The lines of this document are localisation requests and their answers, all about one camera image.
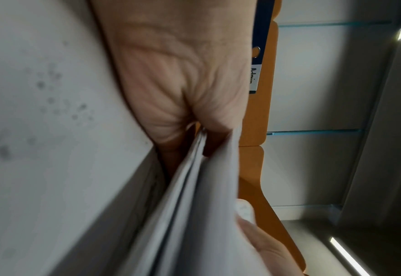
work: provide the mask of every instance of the label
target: label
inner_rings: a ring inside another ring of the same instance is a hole
[[[255,94],[260,80],[261,64],[251,65],[251,82],[249,84],[249,94]]]

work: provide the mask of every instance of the skin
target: skin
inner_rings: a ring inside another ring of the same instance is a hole
[[[256,0],[91,0],[126,102],[171,177],[194,139],[204,155],[243,120],[249,96]],[[239,220],[275,276],[302,275],[288,250]]]

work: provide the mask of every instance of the hand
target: hand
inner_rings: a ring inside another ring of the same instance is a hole
[[[239,216],[237,222],[273,276],[303,276],[290,252],[281,242]]]
[[[127,103],[170,176],[199,121],[211,154],[249,95],[256,0],[91,0]]]

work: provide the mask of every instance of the human hand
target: human hand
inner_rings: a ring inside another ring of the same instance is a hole
[[[249,96],[256,0],[91,0],[129,107],[170,176],[194,138],[205,155],[238,127]]]
[[[303,276],[285,245],[240,216],[237,223],[272,276]]]

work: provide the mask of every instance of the teal strip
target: teal strip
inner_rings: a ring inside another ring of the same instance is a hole
[[[353,130],[293,130],[293,131],[269,131],[267,135],[300,135],[300,134],[339,134],[339,133],[362,133],[362,129]]]
[[[350,27],[366,27],[373,25],[389,25],[391,20],[368,21],[368,22],[337,22],[337,23],[307,23],[307,24],[279,24],[279,28],[299,28],[299,27],[327,27],[327,26],[350,26]]]

